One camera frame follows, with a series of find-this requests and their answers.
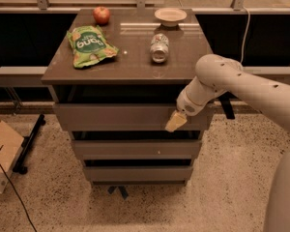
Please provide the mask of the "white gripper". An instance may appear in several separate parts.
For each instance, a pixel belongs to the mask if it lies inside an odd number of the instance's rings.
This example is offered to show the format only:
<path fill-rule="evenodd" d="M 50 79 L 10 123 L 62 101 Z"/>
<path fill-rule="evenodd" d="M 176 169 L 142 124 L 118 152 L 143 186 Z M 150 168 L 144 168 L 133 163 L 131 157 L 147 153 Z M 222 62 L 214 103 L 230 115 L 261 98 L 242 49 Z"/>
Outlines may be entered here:
<path fill-rule="evenodd" d="M 165 126 L 165 129 L 169 132 L 173 132 L 183 126 L 187 122 L 187 116 L 195 116 L 204 108 L 204 104 L 196 104 L 189 98 L 187 89 L 182 90 L 176 103 L 178 111 L 175 110 L 171 114 Z"/>

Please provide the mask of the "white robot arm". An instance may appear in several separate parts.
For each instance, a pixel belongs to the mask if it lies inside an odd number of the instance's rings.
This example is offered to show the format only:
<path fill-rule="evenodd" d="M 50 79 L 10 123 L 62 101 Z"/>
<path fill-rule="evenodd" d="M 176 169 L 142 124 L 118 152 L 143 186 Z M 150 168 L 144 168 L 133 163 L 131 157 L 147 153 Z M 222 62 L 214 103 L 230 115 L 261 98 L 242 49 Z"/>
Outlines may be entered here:
<path fill-rule="evenodd" d="M 290 85 L 243 71 L 241 63 L 215 54 L 202 56 L 195 77 L 177 98 L 165 129 L 173 132 L 189 116 L 229 92 L 290 132 Z M 277 166 L 270 189 L 264 232 L 290 232 L 290 151 Z"/>

